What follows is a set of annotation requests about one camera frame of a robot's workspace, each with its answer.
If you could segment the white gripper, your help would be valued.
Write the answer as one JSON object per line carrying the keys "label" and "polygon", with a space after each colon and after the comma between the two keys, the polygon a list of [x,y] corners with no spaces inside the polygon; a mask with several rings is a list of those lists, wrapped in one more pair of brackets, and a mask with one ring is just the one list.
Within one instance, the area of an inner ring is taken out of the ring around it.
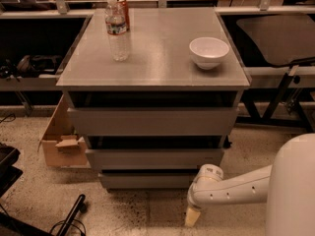
{"label": "white gripper", "polygon": [[187,193],[185,225],[193,227],[201,214],[200,210],[214,202],[215,185],[223,180],[223,171],[213,164],[200,169]]}

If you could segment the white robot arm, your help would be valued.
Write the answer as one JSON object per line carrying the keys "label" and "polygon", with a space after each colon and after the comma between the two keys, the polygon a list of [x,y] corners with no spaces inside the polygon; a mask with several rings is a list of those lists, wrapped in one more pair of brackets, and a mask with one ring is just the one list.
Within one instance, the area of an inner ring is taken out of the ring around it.
{"label": "white robot arm", "polygon": [[315,236],[315,134],[286,142],[266,167],[225,179],[203,165],[187,193],[185,224],[195,225],[211,205],[265,203],[266,236]]}

